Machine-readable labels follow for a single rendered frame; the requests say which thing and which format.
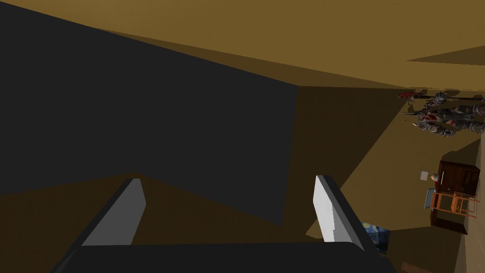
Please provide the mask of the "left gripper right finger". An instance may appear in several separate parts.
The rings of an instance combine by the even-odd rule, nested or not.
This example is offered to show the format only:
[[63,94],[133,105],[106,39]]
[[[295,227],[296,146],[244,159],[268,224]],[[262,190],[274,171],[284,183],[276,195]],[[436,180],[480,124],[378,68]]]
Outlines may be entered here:
[[313,203],[325,242],[349,242],[363,251],[375,251],[371,238],[331,176],[315,177]]

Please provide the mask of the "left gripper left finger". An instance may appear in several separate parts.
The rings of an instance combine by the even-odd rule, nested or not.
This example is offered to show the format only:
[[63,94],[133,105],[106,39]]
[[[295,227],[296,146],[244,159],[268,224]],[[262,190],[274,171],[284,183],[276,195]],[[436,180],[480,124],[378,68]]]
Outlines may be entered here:
[[145,208],[141,180],[125,180],[75,239],[61,261],[82,246],[132,244]]

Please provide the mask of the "blue starry painting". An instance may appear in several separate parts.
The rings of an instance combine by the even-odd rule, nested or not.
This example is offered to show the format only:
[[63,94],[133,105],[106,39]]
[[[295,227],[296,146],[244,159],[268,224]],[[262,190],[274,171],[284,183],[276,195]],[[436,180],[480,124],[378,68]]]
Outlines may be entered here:
[[369,223],[365,222],[362,222],[362,225],[371,238],[377,251],[379,251],[381,254],[386,254],[391,231],[389,229],[370,225]]

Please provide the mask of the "dark grey cabinet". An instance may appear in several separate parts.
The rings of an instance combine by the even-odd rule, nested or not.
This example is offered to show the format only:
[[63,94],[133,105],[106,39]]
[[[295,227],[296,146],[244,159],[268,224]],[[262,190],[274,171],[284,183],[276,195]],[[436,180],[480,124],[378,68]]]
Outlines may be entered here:
[[0,196],[139,173],[282,225],[297,90],[0,2]]

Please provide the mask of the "orange wooden chair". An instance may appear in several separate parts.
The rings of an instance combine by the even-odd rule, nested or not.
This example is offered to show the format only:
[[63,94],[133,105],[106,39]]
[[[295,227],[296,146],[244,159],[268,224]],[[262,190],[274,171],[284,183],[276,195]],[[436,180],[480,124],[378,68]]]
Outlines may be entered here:
[[[444,199],[450,199],[449,209],[441,208]],[[477,196],[454,192],[453,194],[434,192],[431,198],[430,209],[432,211],[444,211],[452,214],[477,218],[477,204],[480,202]]]

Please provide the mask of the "dark brown wooden desk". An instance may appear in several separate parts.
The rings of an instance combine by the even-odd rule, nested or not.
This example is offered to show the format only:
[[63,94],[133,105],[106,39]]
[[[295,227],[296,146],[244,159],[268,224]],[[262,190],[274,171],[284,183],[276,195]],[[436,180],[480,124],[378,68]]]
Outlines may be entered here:
[[476,195],[479,176],[480,169],[475,165],[440,161],[435,188],[428,189],[425,203],[431,210],[431,226],[467,234],[463,223],[441,218],[438,213],[475,218],[476,212],[466,209],[465,204],[479,202]]

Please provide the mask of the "armoured figure statue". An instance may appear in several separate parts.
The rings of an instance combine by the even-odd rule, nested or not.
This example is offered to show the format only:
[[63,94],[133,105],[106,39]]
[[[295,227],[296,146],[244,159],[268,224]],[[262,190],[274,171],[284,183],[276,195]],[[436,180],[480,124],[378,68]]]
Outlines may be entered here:
[[[428,96],[421,92],[402,92],[398,98],[407,102],[415,99],[427,99],[419,111],[407,112],[406,115],[417,117],[415,127],[423,131],[432,132],[439,136],[451,137],[456,134],[452,129],[444,127],[449,125],[457,129],[468,129],[471,132],[482,134],[485,131],[485,122],[475,120],[475,117],[485,117],[485,98],[450,97],[445,92]],[[480,104],[460,105],[456,108],[443,108],[442,105],[449,99],[458,101],[479,101]]]

